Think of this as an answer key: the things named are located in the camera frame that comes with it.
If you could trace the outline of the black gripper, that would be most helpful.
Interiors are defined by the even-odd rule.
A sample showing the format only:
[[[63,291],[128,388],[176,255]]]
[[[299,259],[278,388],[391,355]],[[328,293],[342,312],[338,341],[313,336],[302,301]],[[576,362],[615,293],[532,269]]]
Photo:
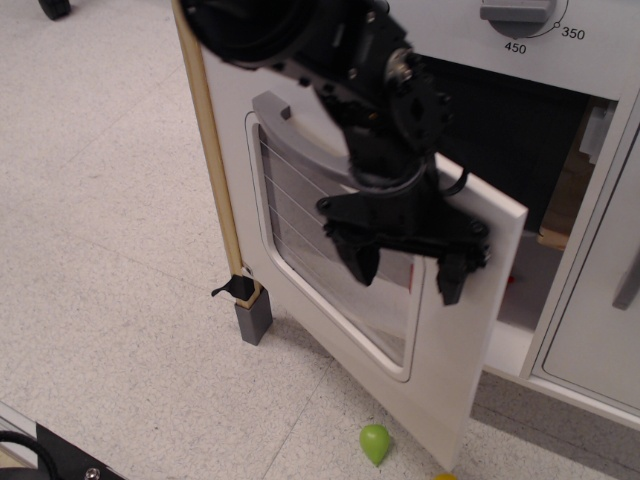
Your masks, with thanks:
[[[459,302],[468,275],[489,259],[489,227],[449,203],[468,177],[464,169],[442,190],[438,174],[427,171],[394,192],[324,197],[316,209],[325,219],[326,235],[359,283],[372,284],[382,249],[433,257],[442,302],[451,306]]]

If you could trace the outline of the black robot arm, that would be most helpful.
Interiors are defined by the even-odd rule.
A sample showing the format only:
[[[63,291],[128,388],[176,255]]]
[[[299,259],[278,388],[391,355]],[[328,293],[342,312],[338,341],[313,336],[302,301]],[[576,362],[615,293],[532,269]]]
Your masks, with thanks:
[[[184,1],[196,38],[222,61],[267,68],[315,92],[348,156],[311,162],[351,187],[316,204],[353,277],[369,285],[384,249],[434,257],[438,290],[456,304],[488,260],[488,227],[447,199],[437,154],[449,153],[450,99],[380,1]]]

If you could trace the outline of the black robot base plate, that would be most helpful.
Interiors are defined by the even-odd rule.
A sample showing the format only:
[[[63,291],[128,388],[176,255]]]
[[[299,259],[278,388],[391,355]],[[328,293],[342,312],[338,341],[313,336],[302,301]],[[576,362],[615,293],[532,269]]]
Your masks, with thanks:
[[[40,424],[36,425],[36,439],[54,460],[60,479],[124,479],[107,464]]]

